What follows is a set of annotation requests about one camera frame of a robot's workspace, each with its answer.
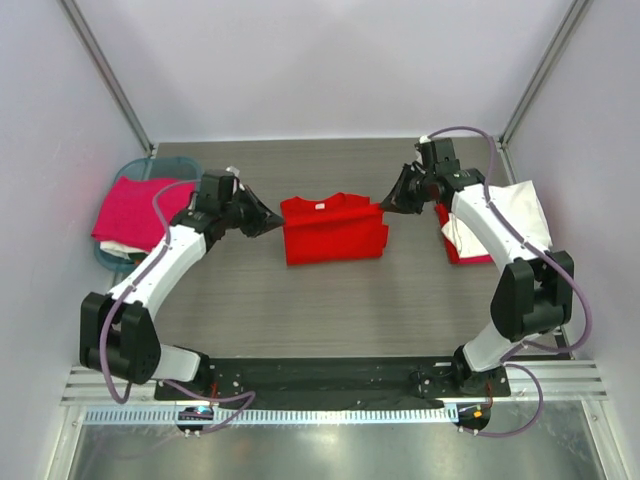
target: gray concrete floor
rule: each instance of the gray concrete floor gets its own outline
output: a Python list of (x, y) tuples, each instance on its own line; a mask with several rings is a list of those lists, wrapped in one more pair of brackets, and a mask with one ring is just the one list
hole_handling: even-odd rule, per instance
[[(272, 210), (293, 196), (338, 192), (381, 201), (414, 139), (162, 144), (206, 168), (234, 165)], [(455, 141), (463, 168), (486, 171), (481, 139)], [(507, 184), (500, 164), (494, 184)], [(217, 357), (439, 355), (489, 321), (498, 281), (493, 265), (449, 264), (432, 207), (421, 216), (386, 214), (377, 260), (287, 268), (281, 231), (247, 239), (232, 231), (184, 276), (156, 325), (163, 343)]]

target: pink towel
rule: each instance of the pink towel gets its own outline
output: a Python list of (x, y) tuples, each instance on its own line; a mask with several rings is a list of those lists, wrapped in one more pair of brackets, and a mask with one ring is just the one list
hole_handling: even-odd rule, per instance
[[(156, 178), (136, 182), (120, 177), (102, 202), (91, 236), (98, 242), (114, 241), (150, 252), (164, 235), (151, 200), (162, 188), (177, 181)], [(158, 199), (158, 206), (168, 222), (189, 204), (194, 188), (193, 184), (179, 185)]]

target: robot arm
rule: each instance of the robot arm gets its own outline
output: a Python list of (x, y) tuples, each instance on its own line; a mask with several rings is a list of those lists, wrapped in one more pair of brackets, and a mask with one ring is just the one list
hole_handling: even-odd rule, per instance
[[(572, 290), (557, 272), (526, 249), (488, 208), (484, 177), (476, 169), (462, 170), (451, 139), (416, 144), (422, 162), (403, 167), (391, 193), (381, 203), (386, 211), (421, 213), (425, 202), (443, 203), (485, 246), (501, 278), (491, 302), (491, 321), (480, 334), (454, 353), (458, 383), (464, 385), (500, 366), (503, 357), (522, 340), (549, 332), (571, 318)], [(496, 191), (491, 201), (500, 208)], [(547, 247), (530, 241), (545, 252)], [(573, 260), (566, 252), (547, 252), (570, 276)]]
[(90, 293), (81, 307), (80, 362), (101, 370), (99, 341), (114, 303), (121, 300), (107, 336), (112, 374), (132, 383), (173, 379), (204, 392), (211, 384), (206, 355), (160, 344), (153, 326), (162, 302), (227, 229), (257, 237), (284, 220), (230, 171), (207, 171), (195, 201), (171, 221), (168, 234), (124, 281), (106, 295)]

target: blue plastic basket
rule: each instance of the blue plastic basket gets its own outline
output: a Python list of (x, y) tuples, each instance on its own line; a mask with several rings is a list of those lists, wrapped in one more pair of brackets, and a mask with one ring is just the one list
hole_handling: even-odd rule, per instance
[[(122, 167), (116, 174), (113, 183), (115, 184), (120, 177), (136, 181), (151, 178), (199, 180), (202, 177), (202, 167), (189, 157), (138, 158)], [(100, 265), (111, 271), (128, 275), (136, 268), (134, 262), (100, 250), (99, 242), (95, 243), (93, 251)]]

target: white backdrop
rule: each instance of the white backdrop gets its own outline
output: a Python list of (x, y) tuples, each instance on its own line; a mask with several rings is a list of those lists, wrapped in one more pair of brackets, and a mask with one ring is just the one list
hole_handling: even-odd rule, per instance
[(570, 0), (78, 0), (154, 141), (501, 133)]
[(89, 237), (143, 156), (57, 2), (0, 2), (0, 472), (43, 479), (78, 363), (80, 303), (112, 274)]
[[(511, 143), (532, 179), (557, 247), (576, 262), (594, 329), (594, 358), (619, 412), (622, 446), (640, 478), (638, 274), (640, 239), (640, 4), (593, 2)], [(584, 325), (574, 301), (574, 338)]]

